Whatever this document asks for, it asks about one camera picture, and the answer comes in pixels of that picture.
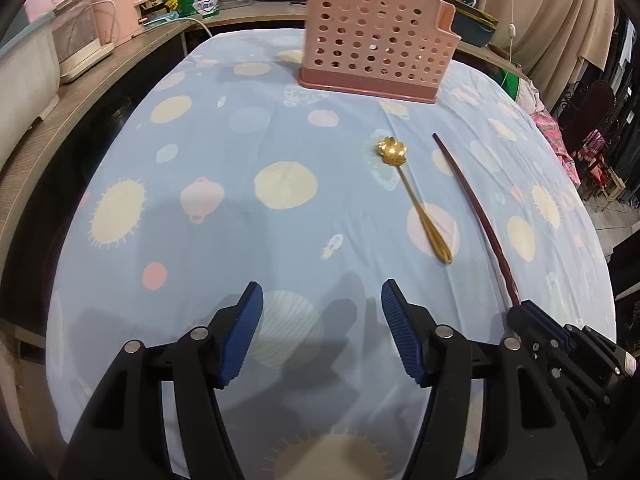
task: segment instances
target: wooden countertop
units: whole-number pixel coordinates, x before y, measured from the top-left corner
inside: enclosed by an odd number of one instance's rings
[[[25,134],[0,174],[0,275],[29,197],[71,130],[134,65],[188,27],[186,22],[163,25],[127,41],[84,75],[60,87],[58,105]]]
[[[219,27],[233,23],[272,22],[276,20],[304,21],[306,20],[306,6],[292,4],[291,2],[254,2],[250,6],[221,10],[217,16],[206,18],[202,20],[202,23],[207,27]],[[197,25],[192,25],[190,30],[195,30],[197,27]],[[498,56],[487,46],[478,47],[460,41],[457,50],[503,68],[518,77],[526,78],[522,70]]]

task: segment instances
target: gold spoon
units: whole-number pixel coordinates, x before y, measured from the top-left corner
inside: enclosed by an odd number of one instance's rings
[[[431,247],[440,261],[449,265],[453,261],[451,250],[447,246],[447,243],[444,241],[444,238],[442,238],[442,235],[437,230],[436,226],[433,225],[433,222],[427,216],[427,213],[425,213],[422,208],[422,204],[418,202],[408,180],[400,168],[400,166],[406,162],[406,146],[402,142],[397,142],[393,137],[385,137],[385,140],[381,140],[378,143],[378,153],[382,156],[382,160],[385,164],[398,168],[398,173],[400,174],[402,183],[409,193],[409,197],[411,197],[411,202],[414,203],[415,210],[418,213],[418,218],[420,218],[420,223],[424,228],[424,232],[429,239]]]

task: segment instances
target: spoon handle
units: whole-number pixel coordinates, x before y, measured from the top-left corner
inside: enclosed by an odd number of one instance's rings
[[[433,225],[433,222],[431,221],[427,213],[425,213],[424,209],[422,208],[422,204],[418,202],[418,199],[415,197],[414,192],[411,189],[411,186],[409,186],[409,182],[404,176],[404,173],[402,172],[400,166],[396,166],[396,168],[398,168],[398,173],[400,173],[402,183],[406,187],[406,190],[409,193],[409,197],[411,197],[411,202],[414,203],[415,210],[417,211],[418,217],[420,218],[420,223],[424,228],[424,232],[429,239],[429,243],[431,244],[433,251],[436,253],[441,262],[449,265],[453,261],[451,250],[447,246],[447,243],[444,241],[444,238],[442,238],[442,235],[440,234],[436,226]]]

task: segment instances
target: tiled floor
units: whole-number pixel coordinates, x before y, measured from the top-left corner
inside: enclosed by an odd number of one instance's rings
[[[640,212],[619,202],[612,202],[600,211],[604,203],[603,197],[597,197],[590,198],[584,205],[596,228],[604,255],[609,256],[613,247],[631,236],[632,225],[640,222]]]

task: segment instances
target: perforated basket panel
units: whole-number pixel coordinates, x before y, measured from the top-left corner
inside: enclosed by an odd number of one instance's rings
[[[300,84],[434,103],[460,37],[442,0],[307,0]]]

